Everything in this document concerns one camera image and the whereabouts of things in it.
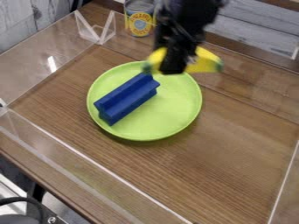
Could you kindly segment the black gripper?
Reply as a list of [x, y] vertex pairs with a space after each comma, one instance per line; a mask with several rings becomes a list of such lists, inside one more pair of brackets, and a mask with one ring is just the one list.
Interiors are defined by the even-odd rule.
[[[207, 25], [215, 22], [227, 0], [159, 0], [154, 50], [164, 47], [166, 56], [159, 70], [163, 74], [182, 74], [198, 59], [196, 46], [204, 41]], [[179, 36], [182, 45], [170, 45]]]

